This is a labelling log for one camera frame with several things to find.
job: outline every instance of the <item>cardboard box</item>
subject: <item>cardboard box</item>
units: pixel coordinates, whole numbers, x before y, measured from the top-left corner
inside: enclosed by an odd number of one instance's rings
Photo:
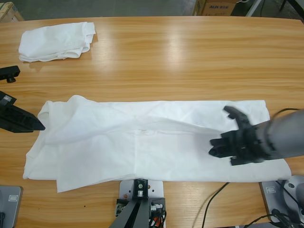
[[[197,0],[193,16],[230,16],[238,0]]]
[[[24,20],[24,18],[12,2],[0,3],[0,23],[22,20]]]

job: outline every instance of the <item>black mount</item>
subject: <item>black mount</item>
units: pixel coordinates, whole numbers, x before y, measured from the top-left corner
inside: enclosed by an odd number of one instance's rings
[[[15,101],[16,98],[0,91],[0,128],[14,133],[45,129],[32,113],[14,106]]]
[[[165,211],[165,198],[149,198],[148,186],[148,180],[134,180],[132,200],[117,199],[117,218],[109,228],[148,228],[149,220],[153,219],[156,213]],[[152,209],[153,206],[161,204],[161,209]]]
[[[13,83],[16,81],[15,77],[18,77],[19,73],[18,66],[0,68],[0,80],[6,79],[7,83]]]

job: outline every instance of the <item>floor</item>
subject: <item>floor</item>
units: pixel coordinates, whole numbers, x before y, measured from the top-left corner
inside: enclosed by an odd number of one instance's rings
[[[119,16],[190,16],[195,0],[0,0],[12,1],[25,20],[119,17]],[[238,3],[233,16],[244,16],[254,0]],[[255,17],[301,19],[287,2],[279,12],[283,0],[264,0]]]

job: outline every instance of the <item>gray mount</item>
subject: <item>gray mount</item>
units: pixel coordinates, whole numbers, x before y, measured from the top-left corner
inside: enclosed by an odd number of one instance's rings
[[[19,186],[0,186],[0,212],[5,214],[2,228],[15,227],[22,191]]]

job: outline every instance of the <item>wood grain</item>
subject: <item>wood grain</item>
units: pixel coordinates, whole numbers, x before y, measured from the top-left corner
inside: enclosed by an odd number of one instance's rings
[[[22,63],[25,30],[92,21],[97,34],[79,59]],[[271,114],[304,107],[304,28],[297,20],[241,17],[86,18],[0,24],[0,67],[18,65],[17,82],[0,81],[16,105],[37,115],[47,101],[78,94],[98,102],[264,99]],[[119,182],[56,193],[55,181],[23,180],[38,133],[0,129],[0,184],[24,193],[17,227],[108,227]],[[304,175],[304,157],[286,159]],[[203,201],[223,183],[165,182],[167,227],[200,227]],[[212,202],[206,227],[246,224],[266,213],[257,183],[232,183]]]

